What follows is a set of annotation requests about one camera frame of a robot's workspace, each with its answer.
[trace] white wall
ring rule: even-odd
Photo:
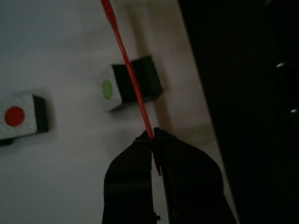
[[[115,0],[131,59],[154,56],[165,86],[146,104],[154,126],[206,151],[218,143],[179,5],[175,0]],[[99,0],[2,0],[0,97],[34,93],[48,102],[51,131],[0,148],[0,223],[101,223],[109,165],[143,130],[138,106],[107,113],[97,79],[123,62]],[[167,223],[154,171],[155,211]]]

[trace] robotic claw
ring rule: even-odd
[[[235,224],[223,194],[221,168],[210,156],[165,130],[154,129],[171,224]],[[113,161],[105,182],[103,224],[157,224],[153,143],[146,132]]]

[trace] red button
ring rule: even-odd
[[[11,107],[4,114],[7,125],[16,127],[24,122],[24,110],[19,107]]]

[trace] green button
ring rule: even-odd
[[[105,80],[103,81],[103,94],[106,96],[106,98],[110,100],[113,97],[113,84],[110,82],[110,80]]]

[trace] red wire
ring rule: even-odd
[[[123,58],[125,58],[125,61],[126,61],[126,68],[127,68],[127,71],[129,71],[129,74],[130,74],[130,79],[131,79],[134,89],[135,89],[135,96],[137,96],[139,108],[141,108],[142,115],[143,115],[143,118],[145,118],[145,126],[146,126],[147,135],[149,135],[151,140],[155,140],[155,133],[154,133],[154,130],[153,130],[153,127],[151,127],[151,122],[150,122],[147,111],[146,111],[145,98],[143,98],[141,87],[139,87],[138,80],[137,80],[135,69],[134,69],[131,61],[127,57],[127,49],[126,49],[126,46],[125,46],[125,43],[123,43],[123,40],[122,40],[122,37],[121,37],[121,33],[119,33],[119,30],[118,30],[118,21],[117,21],[117,16],[115,16],[115,13],[114,13],[114,9],[113,9],[113,6],[111,6],[111,3],[110,3],[109,0],[102,0],[102,3],[103,3],[105,10],[106,10],[106,13],[107,13],[107,19],[111,23],[111,26],[114,28],[114,32],[117,34],[117,41],[118,41],[121,51],[122,51],[122,54],[123,54]]]

